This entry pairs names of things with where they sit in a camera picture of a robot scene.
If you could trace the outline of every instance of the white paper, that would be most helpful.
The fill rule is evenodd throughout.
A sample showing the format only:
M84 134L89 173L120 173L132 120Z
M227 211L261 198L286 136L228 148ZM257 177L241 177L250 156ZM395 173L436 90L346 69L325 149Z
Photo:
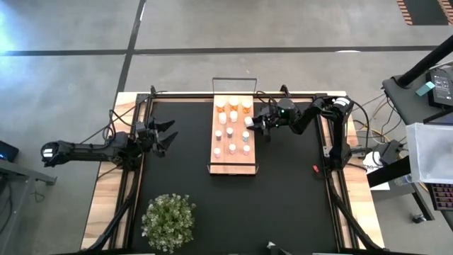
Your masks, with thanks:
M378 152L370 152L367 154L365 159L363 159L363 165L367 169L367 174L372 173L376 171L377 169L380 169L382 165L376 165L376 163L380 163L381 155L379 155ZM374 186L373 188L370 188L372 191L390 191L390 186L389 183L383 183L379 184L378 186Z

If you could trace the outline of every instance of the black mat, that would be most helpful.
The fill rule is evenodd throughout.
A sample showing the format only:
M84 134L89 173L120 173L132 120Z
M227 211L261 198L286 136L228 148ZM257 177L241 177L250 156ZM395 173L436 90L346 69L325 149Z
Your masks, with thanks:
M404 0L403 2L414 26L448 25L448 19L437 0Z
M300 136L288 127L273 130L270 144L257 137L256 176L210 176L212 103L155 103L153 116L175 119L179 135L165 158L147 156L133 249L155 252L141 235L141 217L149 199L177 193L188 194L197 208L194 241L175 254L266 254L268 241L293 254L336 250L326 185L312 170L321 166L314 122Z

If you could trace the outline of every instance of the wooden table frame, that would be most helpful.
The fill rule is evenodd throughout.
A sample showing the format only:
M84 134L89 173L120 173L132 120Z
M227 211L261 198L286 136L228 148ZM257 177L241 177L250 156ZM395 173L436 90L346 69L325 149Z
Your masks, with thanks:
M122 92L117 95L117 100L115 102L115 112L118 115L122 115L124 112L129 110L136 104L137 94L147 94L149 92L139 93L139 92ZM273 97L275 95L283 96L283 92L280 91L271 91L266 92L267 94L272 94ZM252 95L252 92L216 92L216 94L243 94L243 95ZM314 94L328 94L329 96L345 96L346 92L344 91L300 91L300 92L291 92L293 97L299 98L292 98L294 102L310 102L311 99L309 98L300 98L303 96L310 96ZM151 109L152 104L155 102L213 102L213 93L212 92L163 92L159 93L159 95L152 99L151 102ZM138 120L142 120L144 117L144 107L141 107L141 111L137 116L134 116L134 111L130 111L122 119L126 123L132 123L133 117ZM119 120L114 122L117 131L125 131L129 132L130 127L126 126L125 124L121 123ZM331 146L331 138L329 135L329 129L327 120L321 118L321 127L323 130L323 140L326 143L326 146ZM357 146L357 135L355 133L355 128L352 122L352 116L350 116L348 120L348 144L351 147ZM361 160L359 159L351 159L351 163L362 165ZM98 175L105 173L106 171L112 169L113 165L111 163L103 162L100 165ZM366 173L363 169L347 165L344 168L343 174L338 174L337 172L332 173L333 181L336 187L338 194L342 197L346 197L349 199L350 209L352 214L354 215L355 219L358 221L360 226L363 230L369 235L369 237L373 240L374 243L377 245L384 247L384 241L382 239L382 234L379 227L379 222L377 219L376 211L374 209L374 203L372 200L371 191L369 189L368 180ZM121 169L117 169L112 171L111 173L103 176L100 180L96 182L96 187L93 192L93 200L91 202L90 212L88 214L86 229L84 232L84 237L81 243L81 249L88 248L91 246L102 234L105 227L113 218L115 214L115 209L117 208L117 201L118 194L120 190L120 184L123 182L125 185L125 194L126 196L130 192L130 186L132 183L133 176L136 173L130 172L125 173L122 172ZM347 188L347 196L344 196L342 191L346 191ZM355 238L351 238L350 235L350 227L346 222L343 214L336 208L337 213L333 213L333 215L338 215L340 228L340 234L336 232L337 240L341 240L340 243L343 244L345 248L353 248ZM107 243L104 246L104 249L107 248L121 248L123 240L126 240L125 228L127 223L127 215L126 213L123 218L121 219L120 225L118 226L118 231L116 235L116 243L115 246L112 246ZM358 241L358 246L360 248L364 248L363 244Z

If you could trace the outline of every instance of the concrete floor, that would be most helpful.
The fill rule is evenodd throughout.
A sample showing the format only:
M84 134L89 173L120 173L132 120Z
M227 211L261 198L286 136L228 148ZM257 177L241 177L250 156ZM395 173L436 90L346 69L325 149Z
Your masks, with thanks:
M4 50L126 49L138 0L0 1ZM408 26L396 1L149 0L137 49L174 47L436 45L449 26ZM258 89L286 84L293 91L345 90L359 102L382 93L381 82L413 66L427 52L134 56L125 91L207 91L212 77L258 77ZM52 140L82 141L108 119L124 56L0 57L0 139L21 150L20 165L56 174L56 186L37 185L21 224L17 254L77 251L98 163L44 169L40 147ZM218 84L252 90L252 84ZM370 112L377 102L366 106ZM373 120L380 127L385 108ZM364 120L360 112L355 118ZM398 122L393 117L390 126ZM404 126L391 134L404 136ZM447 254L452 232L442 216L414 225L411 196L375 203L387 248Z

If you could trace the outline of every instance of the potted plant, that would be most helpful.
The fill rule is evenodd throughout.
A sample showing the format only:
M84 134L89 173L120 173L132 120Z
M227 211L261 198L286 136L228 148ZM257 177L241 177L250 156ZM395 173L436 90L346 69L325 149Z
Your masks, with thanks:
M182 198L166 194L149 201L147 212L142 216L142 236L148 238L151 247L173 253L174 249L193 240L195 204L189 204L188 199L188 195Z

